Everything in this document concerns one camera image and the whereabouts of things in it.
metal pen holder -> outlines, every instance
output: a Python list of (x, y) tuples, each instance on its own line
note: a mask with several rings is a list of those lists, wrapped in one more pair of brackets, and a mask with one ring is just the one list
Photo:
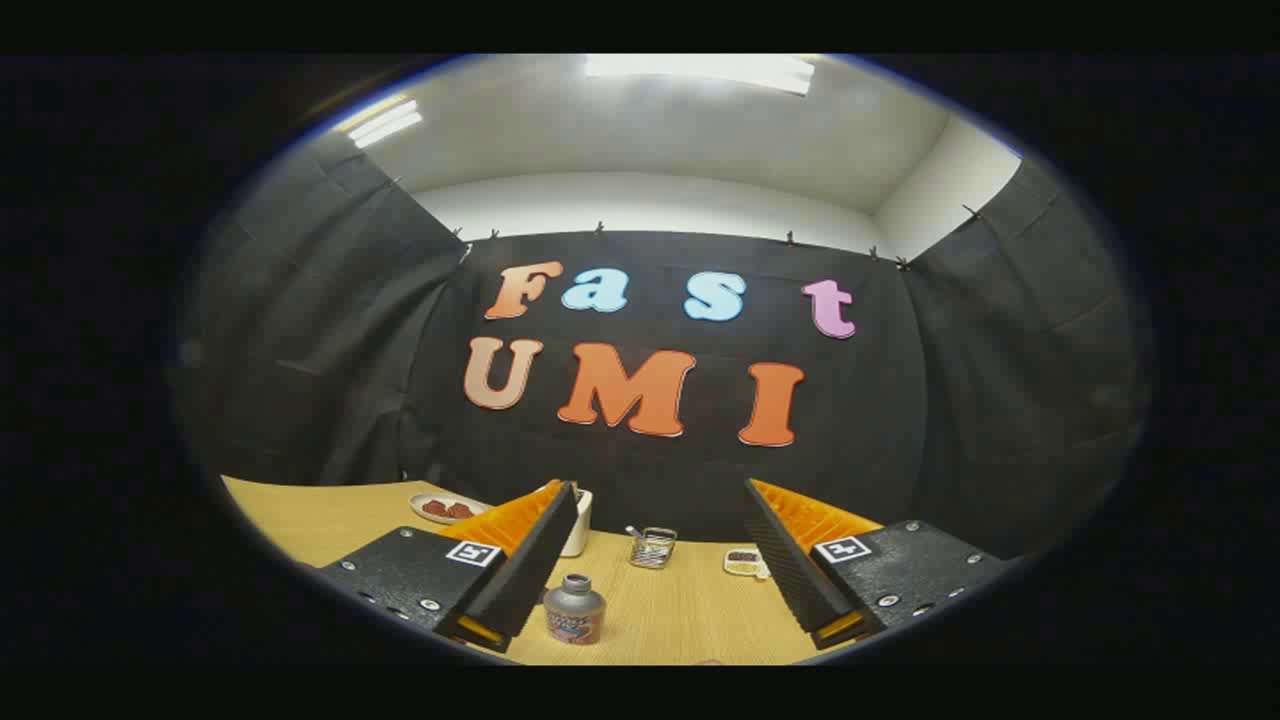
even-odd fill
[(671, 552), (676, 550), (676, 530), (645, 528), (643, 536), (631, 544), (631, 564), (655, 570), (666, 568)]

white cup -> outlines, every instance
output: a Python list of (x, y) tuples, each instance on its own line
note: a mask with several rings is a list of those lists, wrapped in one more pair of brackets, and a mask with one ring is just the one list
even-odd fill
[(577, 500), (577, 523), (561, 550), (561, 557), (577, 557), (586, 548), (586, 532), (591, 528), (591, 500), (590, 491), (580, 489), (582, 497)]

white wall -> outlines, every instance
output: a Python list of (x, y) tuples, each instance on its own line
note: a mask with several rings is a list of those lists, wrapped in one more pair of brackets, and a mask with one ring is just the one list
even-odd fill
[(952, 115), (933, 150), (876, 211), (886, 245), (915, 259), (970, 218), (964, 205), (980, 210), (1020, 164), (1002, 142)]
[(456, 184), (413, 196), (462, 240), (593, 231), (675, 231), (768, 237), (867, 252), (886, 242), (870, 218), (785, 192), (707, 178), (561, 173)]

white ceiling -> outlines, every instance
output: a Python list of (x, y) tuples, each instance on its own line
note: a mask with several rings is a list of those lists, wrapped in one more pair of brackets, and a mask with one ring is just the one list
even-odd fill
[(694, 176), (873, 214), (948, 111), (852, 63), (809, 56), (808, 96), (723, 81), (588, 78), (585, 55), (456, 60), (404, 92), (424, 120), (366, 149), (411, 192), (568, 172)]

orange letter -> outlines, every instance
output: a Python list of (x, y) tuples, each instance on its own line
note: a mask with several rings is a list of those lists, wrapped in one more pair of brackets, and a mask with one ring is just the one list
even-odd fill
[(485, 310), (484, 319), (498, 320), (524, 315), (529, 307), (525, 307), (521, 300), (527, 296), (530, 301), (534, 301), (543, 295), (543, 288), (547, 287), (547, 278), (543, 275), (558, 278), (563, 272), (564, 266), (556, 261), (507, 268), (502, 272), (502, 290), (498, 291), (498, 300), (493, 307)]
[(617, 427), (622, 418), (640, 402), (640, 411), (627, 425), (637, 433), (659, 437), (680, 437), (685, 427), (680, 424), (680, 391), (685, 374), (694, 366), (692, 355), (672, 350), (659, 350), (645, 360), (635, 375), (627, 378), (622, 359), (612, 345), (581, 342), (573, 346), (577, 355), (577, 379), (568, 405), (559, 409), (557, 418), (566, 423), (590, 425), (595, 421), (591, 397), (600, 398), (604, 421)]
[(804, 370), (781, 363), (756, 363), (748, 369), (755, 378), (755, 407), (751, 423), (737, 433), (746, 445), (786, 447), (796, 434), (787, 428), (791, 418), (791, 392), (804, 379)]
[(502, 347), (502, 341), (494, 337), (477, 337), (471, 341), (471, 360), (467, 361), (467, 373), (462, 380), (462, 389), (467, 398), (480, 407), (489, 410), (506, 410), (520, 402), (520, 396), (525, 395), (525, 383), (529, 382), (529, 368), (534, 364), (534, 355), (543, 350), (543, 343), (536, 340), (516, 340), (511, 343), (511, 372), (507, 373), (507, 384), (502, 389), (489, 387), (489, 368), (493, 366), (493, 355)]

